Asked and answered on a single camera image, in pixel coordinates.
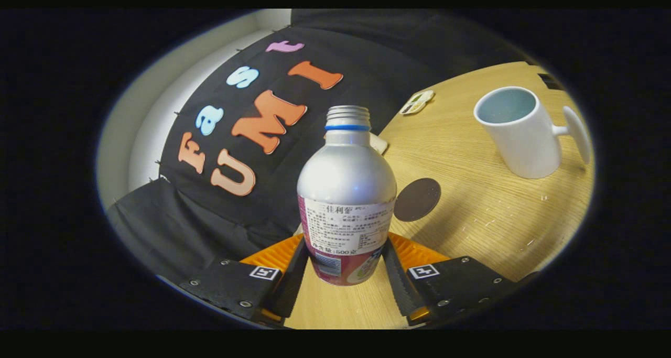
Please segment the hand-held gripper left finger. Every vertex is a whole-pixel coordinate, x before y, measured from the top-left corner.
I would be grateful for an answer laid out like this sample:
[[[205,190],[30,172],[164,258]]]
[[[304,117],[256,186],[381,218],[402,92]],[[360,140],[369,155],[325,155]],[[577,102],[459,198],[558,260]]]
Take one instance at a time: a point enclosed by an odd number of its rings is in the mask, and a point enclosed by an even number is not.
[[[297,234],[240,261],[218,257],[178,287],[227,317],[282,328],[294,310],[308,258],[304,236]]]

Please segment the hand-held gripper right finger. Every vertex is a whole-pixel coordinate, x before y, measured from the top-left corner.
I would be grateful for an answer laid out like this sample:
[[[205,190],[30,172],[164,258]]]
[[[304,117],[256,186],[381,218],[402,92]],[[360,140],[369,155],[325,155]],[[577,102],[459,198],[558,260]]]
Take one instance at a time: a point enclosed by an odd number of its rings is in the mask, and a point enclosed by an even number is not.
[[[410,327],[461,321],[527,285],[539,272],[513,281],[474,257],[448,258],[390,232],[383,258],[396,305]]]

